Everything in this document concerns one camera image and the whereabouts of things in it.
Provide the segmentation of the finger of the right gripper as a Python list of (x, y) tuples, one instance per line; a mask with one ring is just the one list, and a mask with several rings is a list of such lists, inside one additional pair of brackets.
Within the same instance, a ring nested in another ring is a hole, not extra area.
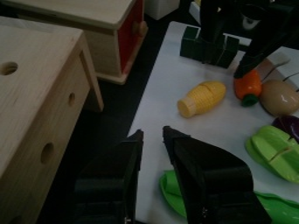
[(222, 34), (222, 0), (201, 0), (202, 62), (210, 63), (217, 51), (217, 40)]
[(286, 31), (259, 31), (251, 39), (246, 54), (238, 64), (234, 77), (241, 79), (261, 64), (265, 58), (286, 43)]

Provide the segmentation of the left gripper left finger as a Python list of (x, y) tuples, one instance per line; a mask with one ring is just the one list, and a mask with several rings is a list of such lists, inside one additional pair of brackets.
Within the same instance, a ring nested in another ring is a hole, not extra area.
[(137, 224), (145, 132), (139, 129), (87, 164), (75, 184), (74, 224)]

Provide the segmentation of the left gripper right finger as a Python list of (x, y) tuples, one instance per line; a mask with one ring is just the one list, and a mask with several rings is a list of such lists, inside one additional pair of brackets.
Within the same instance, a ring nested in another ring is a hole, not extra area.
[(254, 193), (246, 162), (169, 126), (163, 128), (163, 142), (189, 224), (271, 224), (271, 217)]

